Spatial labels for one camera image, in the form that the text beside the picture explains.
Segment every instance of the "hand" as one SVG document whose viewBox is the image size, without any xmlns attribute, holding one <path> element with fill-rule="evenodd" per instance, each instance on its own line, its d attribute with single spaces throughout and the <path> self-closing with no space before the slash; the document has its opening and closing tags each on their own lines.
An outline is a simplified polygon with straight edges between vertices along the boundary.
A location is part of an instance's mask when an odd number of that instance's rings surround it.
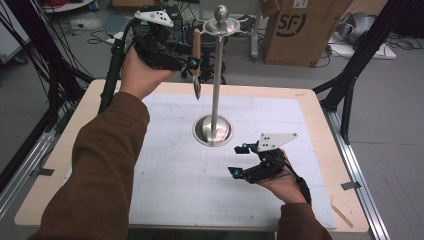
<svg viewBox="0 0 424 240">
<path fill-rule="evenodd" d="M 126 92 L 142 100 L 152 93 L 159 84 L 166 81 L 174 72 L 154 70 L 147 66 L 131 47 L 122 67 L 122 82 L 119 92 Z"/>
<path fill-rule="evenodd" d="M 286 169 L 273 179 L 267 179 L 259 182 L 258 185 L 270 190 L 277 198 L 286 204 L 306 203 L 305 198 L 299 190 L 295 177 Z"/>
</svg>

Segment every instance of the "wooden table frame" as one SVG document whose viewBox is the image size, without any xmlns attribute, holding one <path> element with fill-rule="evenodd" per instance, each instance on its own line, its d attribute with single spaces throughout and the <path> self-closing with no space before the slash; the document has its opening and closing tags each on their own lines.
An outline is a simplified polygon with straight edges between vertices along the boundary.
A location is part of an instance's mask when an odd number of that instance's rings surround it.
<svg viewBox="0 0 424 240">
<path fill-rule="evenodd" d="M 60 137 L 44 168 L 54 169 L 52 176 L 38 176 L 24 203 L 15 216 L 18 225 L 40 225 L 41 216 L 49 201 L 62 186 L 71 165 L 71 153 L 76 136 L 93 119 L 100 106 L 104 80 L 91 83 L 78 108 Z M 163 83 L 155 92 L 193 94 L 192 84 Z M 203 95 L 212 95 L 212 85 L 202 85 Z M 366 232 L 369 229 L 361 204 L 354 189 L 343 190 L 341 184 L 350 182 L 342 157 L 337 148 L 316 94 L 309 89 L 228 86 L 220 88 L 220 95 L 245 95 L 265 98 L 296 99 L 307 126 L 316 153 L 316 159 L 329 192 L 335 212 L 337 228 L 333 232 Z"/>
</svg>

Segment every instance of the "floor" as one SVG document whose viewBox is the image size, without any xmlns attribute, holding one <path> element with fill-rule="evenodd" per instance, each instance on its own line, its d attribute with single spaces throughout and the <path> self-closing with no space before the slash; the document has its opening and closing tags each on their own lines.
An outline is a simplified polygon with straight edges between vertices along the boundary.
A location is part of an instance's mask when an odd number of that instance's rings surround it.
<svg viewBox="0 0 424 240">
<path fill-rule="evenodd" d="M 96 13 L 108 33 L 116 33 L 125 19 L 111 9 Z M 110 46 L 88 44 L 92 31 L 67 35 L 74 55 L 89 72 L 104 78 Z M 104 40 L 106 35 L 99 34 Z M 328 66 L 305 68 L 263 64 L 249 58 L 250 41 L 232 37 L 225 46 L 225 77 L 230 85 L 314 88 L 337 76 L 348 60 L 332 56 Z M 368 187 L 391 239 L 424 236 L 424 51 L 393 49 L 395 60 L 372 60 L 357 81 L 353 99 L 350 141 Z M 322 59 L 318 65 L 325 65 Z M 0 67 L 0 170 L 3 170 L 47 109 L 40 82 L 31 64 Z M 176 74 L 172 82 L 188 82 Z M 30 179 L 0 222 L 1 239 L 22 239 L 36 230 L 20 227 L 13 217 L 34 179 Z M 150 239 L 153 233 L 132 234 Z M 203 233 L 198 239 L 268 239 L 268 235 Z M 195 239 L 193 235 L 186 239 Z M 373 239 L 371 233 L 333 234 L 335 239 Z"/>
</svg>

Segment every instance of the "brown sleeve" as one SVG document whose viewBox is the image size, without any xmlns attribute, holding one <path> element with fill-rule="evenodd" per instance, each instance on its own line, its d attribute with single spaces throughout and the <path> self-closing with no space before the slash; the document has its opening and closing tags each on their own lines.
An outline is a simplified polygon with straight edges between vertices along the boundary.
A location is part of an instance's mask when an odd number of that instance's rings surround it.
<svg viewBox="0 0 424 240">
<path fill-rule="evenodd" d="M 316 220 L 312 207 L 307 203 L 281 206 L 278 221 L 278 240 L 329 240 L 327 229 Z"/>
<path fill-rule="evenodd" d="M 125 239 L 134 166 L 148 122 L 139 99 L 117 93 L 111 106 L 80 130 L 72 175 L 30 239 Z"/>
</svg>

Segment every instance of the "white bracket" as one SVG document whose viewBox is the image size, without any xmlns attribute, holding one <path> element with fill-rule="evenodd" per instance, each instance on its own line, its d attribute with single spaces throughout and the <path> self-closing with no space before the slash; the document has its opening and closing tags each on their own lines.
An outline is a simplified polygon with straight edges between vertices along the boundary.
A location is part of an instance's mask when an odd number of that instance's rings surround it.
<svg viewBox="0 0 424 240">
<path fill-rule="evenodd" d="M 152 11 L 152 12 L 140 12 L 137 11 L 134 14 L 134 17 L 145 20 L 147 22 L 157 23 L 167 27 L 173 27 L 174 22 L 168 16 L 168 14 L 164 11 Z"/>
<path fill-rule="evenodd" d="M 274 150 L 297 137 L 297 133 L 262 133 L 258 143 L 258 152 Z"/>
</svg>

